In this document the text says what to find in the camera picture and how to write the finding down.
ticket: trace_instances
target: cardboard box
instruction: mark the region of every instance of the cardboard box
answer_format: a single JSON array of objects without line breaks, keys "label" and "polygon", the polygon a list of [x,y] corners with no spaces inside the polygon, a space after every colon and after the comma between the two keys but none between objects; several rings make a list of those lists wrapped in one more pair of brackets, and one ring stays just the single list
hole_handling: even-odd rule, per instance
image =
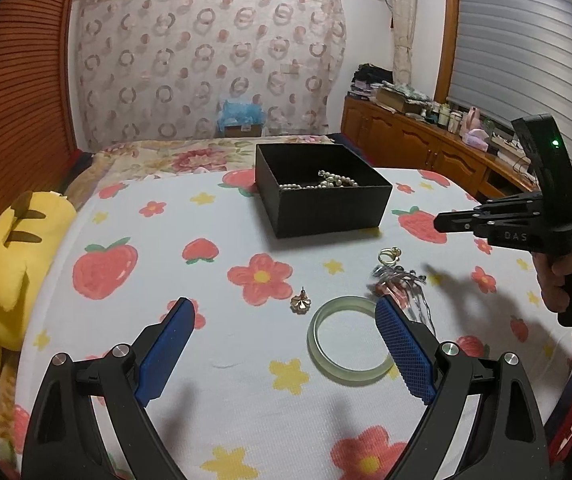
[{"label": "cardboard box", "polygon": [[[316,186],[320,170],[347,176],[358,187]],[[378,227],[391,184],[353,152],[334,144],[258,144],[255,182],[277,238]]]},{"label": "cardboard box", "polygon": [[224,126],[223,136],[239,139],[240,137],[261,137],[262,124],[245,124],[244,126]]},{"label": "cardboard box", "polygon": [[397,92],[391,92],[385,88],[378,88],[375,99],[380,103],[394,108],[398,112],[420,114],[422,107],[420,105],[411,105],[406,102],[406,98]]}]

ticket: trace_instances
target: white wall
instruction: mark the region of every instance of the white wall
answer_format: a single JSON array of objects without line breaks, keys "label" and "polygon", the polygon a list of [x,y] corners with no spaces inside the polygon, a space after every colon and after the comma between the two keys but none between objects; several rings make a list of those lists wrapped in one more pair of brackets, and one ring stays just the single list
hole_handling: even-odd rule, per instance
[{"label": "white wall", "polygon": [[[390,11],[383,0],[342,0],[346,14],[346,51],[344,63],[333,90],[328,97],[328,123],[330,133],[339,132],[344,109],[344,96],[349,89],[352,74],[361,63],[373,63],[383,68],[392,68],[393,43],[390,30]],[[73,113],[73,125],[77,145],[87,150],[88,145],[84,139],[77,91],[75,82],[74,46],[77,37],[76,31],[76,4],[72,9],[68,42],[68,71],[70,105]]]},{"label": "white wall", "polygon": [[446,0],[417,0],[411,83],[432,97],[442,58]]}]

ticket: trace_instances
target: yellow plush toy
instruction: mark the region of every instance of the yellow plush toy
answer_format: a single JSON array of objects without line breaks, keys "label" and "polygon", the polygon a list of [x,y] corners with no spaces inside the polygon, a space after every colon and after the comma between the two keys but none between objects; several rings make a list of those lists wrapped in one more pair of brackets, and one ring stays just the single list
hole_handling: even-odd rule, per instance
[{"label": "yellow plush toy", "polygon": [[76,216],[59,193],[26,192],[0,216],[0,366],[2,348],[19,352],[42,281]]}]

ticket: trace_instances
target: floral blanket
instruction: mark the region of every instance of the floral blanket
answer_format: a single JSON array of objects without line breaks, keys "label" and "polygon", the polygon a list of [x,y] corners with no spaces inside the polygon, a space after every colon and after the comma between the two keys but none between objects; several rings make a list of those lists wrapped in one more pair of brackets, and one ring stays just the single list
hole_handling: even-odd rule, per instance
[{"label": "floral blanket", "polygon": [[[70,184],[66,194],[79,210],[96,190],[100,190],[101,197],[112,196],[125,187],[121,184],[124,180],[252,168],[255,146],[260,142],[332,143],[326,136],[128,142],[96,153],[92,166]],[[154,213],[151,208],[142,214]],[[28,426],[25,413],[15,407],[17,361],[18,354],[7,355],[0,376],[0,468],[13,479],[18,478],[15,435],[25,432]]]},{"label": "floral blanket", "polygon": [[181,173],[244,170],[255,165],[260,142],[318,142],[327,136],[252,137],[208,140],[139,140],[117,144],[98,152],[93,165],[68,187],[66,195],[79,210],[97,189],[124,180],[163,178]]},{"label": "floral blanket", "polygon": [[[186,478],[386,478],[426,406],[397,368],[359,387],[330,381],[309,357],[306,331],[327,301],[369,296],[378,254],[389,247],[428,277],[422,288],[437,339],[480,358],[515,352],[547,420],[572,369],[572,329],[544,306],[528,256],[470,233],[437,232],[437,213],[477,205],[450,180],[378,171],[394,186],[378,229],[301,238],[274,237],[252,169],[131,181],[94,194],[32,311],[15,394],[18,459],[22,422],[54,354],[104,355],[185,297],[194,331],[146,412]],[[303,316],[290,309],[302,287],[312,302]],[[319,341],[356,370],[387,354],[372,319],[355,312],[330,316]],[[93,399],[93,407],[118,474],[131,479],[106,406]],[[460,428],[475,416],[476,404],[467,404]],[[456,434],[436,478],[454,473],[467,437]]]}]

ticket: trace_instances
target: window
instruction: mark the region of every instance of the window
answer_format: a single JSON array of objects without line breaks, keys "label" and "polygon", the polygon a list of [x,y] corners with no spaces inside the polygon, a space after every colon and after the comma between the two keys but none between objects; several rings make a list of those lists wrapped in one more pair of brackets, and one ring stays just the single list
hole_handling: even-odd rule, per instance
[{"label": "window", "polygon": [[550,113],[572,161],[572,0],[460,0],[448,100],[507,127]]}]

